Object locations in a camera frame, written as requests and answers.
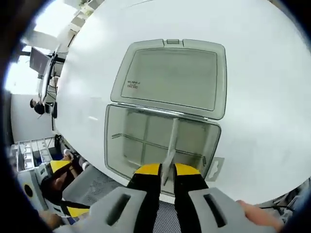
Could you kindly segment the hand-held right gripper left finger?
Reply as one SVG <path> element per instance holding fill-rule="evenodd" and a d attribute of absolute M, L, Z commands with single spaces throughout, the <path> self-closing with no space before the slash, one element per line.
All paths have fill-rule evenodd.
<path fill-rule="evenodd" d="M 91 206 L 87 233 L 151 233 L 159 208 L 162 164 L 142 165 L 126 187 Z"/>

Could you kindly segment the person's left hand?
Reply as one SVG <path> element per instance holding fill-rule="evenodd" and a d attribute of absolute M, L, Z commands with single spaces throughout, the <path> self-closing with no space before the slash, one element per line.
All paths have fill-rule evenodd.
<path fill-rule="evenodd" d="M 62 218 L 57 214 L 53 214 L 49 211 L 41 211 L 39 212 L 39 216 L 52 230 L 63 225 Z"/>

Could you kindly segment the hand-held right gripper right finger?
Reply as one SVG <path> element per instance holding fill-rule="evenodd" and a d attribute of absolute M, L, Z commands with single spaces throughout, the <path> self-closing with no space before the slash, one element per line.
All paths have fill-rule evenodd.
<path fill-rule="evenodd" d="M 244 233 L 241 207 L 217 188 L 209 188 L 201 173 L 174 164 L 174 205 L 183 233 Z"/>

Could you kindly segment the person's right hand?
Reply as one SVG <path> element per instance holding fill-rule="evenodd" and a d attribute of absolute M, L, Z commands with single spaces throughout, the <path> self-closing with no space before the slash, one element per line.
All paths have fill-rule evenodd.
<path fill-rule="evenodd" d="M 238 200 L 237 203 L 244 210 L 245 216 L 256 225 L 273 227 L 277 233 L 284 227 L 284 223 L 281 220 L 267 211 L 242 200 Z"/>

